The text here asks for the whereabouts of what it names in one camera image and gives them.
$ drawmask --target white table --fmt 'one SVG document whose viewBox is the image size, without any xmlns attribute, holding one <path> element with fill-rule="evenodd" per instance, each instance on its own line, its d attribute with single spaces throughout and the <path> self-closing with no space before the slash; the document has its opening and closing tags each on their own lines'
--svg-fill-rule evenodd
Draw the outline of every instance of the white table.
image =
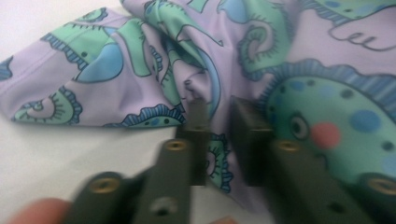
<svg viewBox="0 0 396 224">
<path fill-rule="evenodd" d="M 99 7 L 122 12 L 118 0 L 1 0 L 0 61 Z M 154 162 L 161 141 L 174 133 L 173 128 L 131 131 L 21 124 L 3 114 L 0 127 L 0 223 L 35 199 L 71 200 L 91 175 L 137 174 Z M 250 214 L 214 188 L 193 189 L 193 223 L 228 215 L 244 224 L 272 223 L 268 215 Z"/>
</svg>

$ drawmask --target cartoon eye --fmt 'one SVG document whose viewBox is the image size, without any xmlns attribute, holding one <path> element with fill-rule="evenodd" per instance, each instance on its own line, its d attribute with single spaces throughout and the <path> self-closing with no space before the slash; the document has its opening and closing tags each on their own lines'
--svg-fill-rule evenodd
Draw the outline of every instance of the cartoon eye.
<svg viewBox="0 0 396 224">
<path fill-rule="evenodd" d="M 299 140 L 305 140 L 309 136 L 308 122 L 300 113 L 291 116 L 290 129 L 293 136 Z"/>
</svg>

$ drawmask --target pink cheek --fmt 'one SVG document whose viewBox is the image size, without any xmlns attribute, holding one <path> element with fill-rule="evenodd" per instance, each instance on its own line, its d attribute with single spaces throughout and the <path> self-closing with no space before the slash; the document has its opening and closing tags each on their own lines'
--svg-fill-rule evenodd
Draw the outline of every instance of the pink cheek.
<svg viewBox="0 0 396 224">
<path fill-rule="evenodd" d="M 336 147 L 341 134 L 337 126 L 330 122 L 318 123 L 311 128 L 311 138 L 317 147 L 322 149 L 332 149 Z"/>
</svg>

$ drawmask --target printed cloth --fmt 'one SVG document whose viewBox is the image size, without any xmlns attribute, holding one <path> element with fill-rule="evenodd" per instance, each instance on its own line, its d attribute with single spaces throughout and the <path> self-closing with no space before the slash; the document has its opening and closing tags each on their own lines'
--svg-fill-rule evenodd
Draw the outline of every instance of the printed cloth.
<svg viewBox="0 0 396 224">
<path fill-rule="evenodd" d="M 203 98 L 207 172 L 251 203 L 229 142 L 231 97 L 257 104 L 346 183 L 396 177 L 396 0 L 121 0 L 0 63 L 15 121 L 154 128 Z"/>
</svg>

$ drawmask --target lavender fabric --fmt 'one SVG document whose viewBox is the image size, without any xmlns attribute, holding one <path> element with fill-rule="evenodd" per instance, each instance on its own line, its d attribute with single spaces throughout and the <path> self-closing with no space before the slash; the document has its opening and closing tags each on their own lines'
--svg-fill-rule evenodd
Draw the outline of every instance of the lavender fabric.
<svg viewBox="0 0 396 224">
<path fill-rule="evenodd" d="M 121 0 L 0 63 L 15 121 L 155 128 L 203 98 L 207 172 L 251 203 L 229 142 L 231 97 L 298 140 L 346 183 L 396 177 L 396 1 Z"/>
</svg>

